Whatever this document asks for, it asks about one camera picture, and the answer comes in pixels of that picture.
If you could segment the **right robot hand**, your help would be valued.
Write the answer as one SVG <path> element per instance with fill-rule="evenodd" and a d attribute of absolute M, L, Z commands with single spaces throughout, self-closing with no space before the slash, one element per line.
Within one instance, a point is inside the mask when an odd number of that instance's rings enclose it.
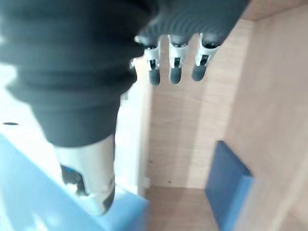
<path fill-rule="evenodd" d="M 143 56 L 159 79 L 159 39 L 170 37 L 180 67 L 202 35 L 197 64 L 208 64 L 249 5 L 247 0 L 3 0 L 0 61 L 17 72 L 8 91 L 27 103 L 56 151 L 65 185 L 92 215 L 115 195 L 115 131 L 120 98 Z"/>

